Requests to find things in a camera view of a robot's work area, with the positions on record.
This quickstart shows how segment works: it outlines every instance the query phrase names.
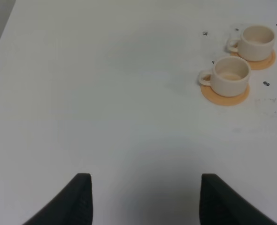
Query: cup handle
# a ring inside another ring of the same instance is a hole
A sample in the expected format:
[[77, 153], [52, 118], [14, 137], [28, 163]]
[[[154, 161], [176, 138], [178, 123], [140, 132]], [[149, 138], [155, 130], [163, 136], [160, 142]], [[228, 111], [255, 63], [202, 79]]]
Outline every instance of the cup handle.
[[208, 69], [208, 70], [202, 70], [199, 75], [198, 75], [198, 81], [200, 84], [204, 85], [204, 86], [210, 86], [210, 81], [206, 81], [204, 80], [204, 78], [208, 75], [212, 75], [212, 70]]
[[228, 49], [228, 51], [237, 53], [239, 51], [238, 47], [233, 47], [231, 45], [231, 42], [237, 42], [238, 43], [240, 40], [241, 40], [240, 38], [229, 38], [228, 41], [227, 41], [227, 49]]

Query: white cup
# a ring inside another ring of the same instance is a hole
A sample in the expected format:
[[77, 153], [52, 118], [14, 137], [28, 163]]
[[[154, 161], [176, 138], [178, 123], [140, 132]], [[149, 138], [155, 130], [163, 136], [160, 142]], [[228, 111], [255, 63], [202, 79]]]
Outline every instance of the white cup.
[[275, 33], [269, 27], [254, 25], [247, 27], [241, 33], [240, 38], [230, 38], [227, 41], [227, 49], [238, 53], [240, 57], [248, 61], [262, 61], [268, 58], [275, 43]]
[[[211, 86], [214, 92], [224, 97], [242, 94], [249, 82], [251, 68], [244, 59], [237, 56], [226, 56], [214, 63], [210, 70], [199, 73], [198, 81]], [[210, 81], [204, 80], [210, 75]]]

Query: coaster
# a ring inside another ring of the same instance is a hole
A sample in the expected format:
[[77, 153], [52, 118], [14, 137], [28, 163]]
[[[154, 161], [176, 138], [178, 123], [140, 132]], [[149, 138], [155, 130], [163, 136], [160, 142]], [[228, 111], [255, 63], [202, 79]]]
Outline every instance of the coaster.
[[[236, 52], [234, 52], [234, 53], [232, 52], [231, 55], [240, 57], [240, 55]], [[276, 53], [273, 50], [272, 54], [263, 61], [259, 61], [259, 62], [247, 61], [247, 62], [249, 63], [252, 70], [262, 70], [262, 69], [267, 69], [270, 66], [272, 66], [274, 64], [275, 60], [276, 60]]]
[[231, 105], [237, 105], [243, 102], [249, 95], [249, 85], [246, 88], [246, 91], [243, 92], [240, 95], [237, 95], [235, 97], [223, 97], [221, 95], [218, 95], [215, 93], [210, 86], [201, 86], [201, 92], [210, 102], [216, 104], [216, 105], [225, 105], [225, 106], [231, 106]]

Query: table surface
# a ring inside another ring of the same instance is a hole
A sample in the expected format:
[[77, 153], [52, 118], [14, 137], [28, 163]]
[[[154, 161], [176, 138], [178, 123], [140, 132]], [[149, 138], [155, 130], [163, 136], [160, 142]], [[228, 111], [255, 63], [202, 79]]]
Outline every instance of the table surface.
[[254, 23], [277, 35], [277, 0], [17, 0], [0, 40], [0, 225], [79, 172], [95, 225], [197, 225], [202, 173], [277, 221], [277, 60], [237, 106], [196, 82]]

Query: ceramic cup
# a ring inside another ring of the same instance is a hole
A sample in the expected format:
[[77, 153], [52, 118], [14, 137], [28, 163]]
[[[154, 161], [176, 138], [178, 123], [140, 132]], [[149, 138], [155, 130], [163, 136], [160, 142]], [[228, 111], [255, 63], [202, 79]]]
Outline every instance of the ceramic cup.
[[227, 49], [238, 53], [240, 57], [248, 61], [262, 61], [268, 58], [275, 43], [275, 33], [269, 27], [254, 25], [247, 27], [241, 33], [240, 38], [230, 38], [227, 41]]
[[[250, 78], [251, 68], [244, 59], [237, 56], [226, 56], [214, 63], [210, 70], [199, 73], [199, 83], [211, 86], [214, 92], [224, 97], [242, 94]], [[210, 75], [210, 81], [204, 80]]]

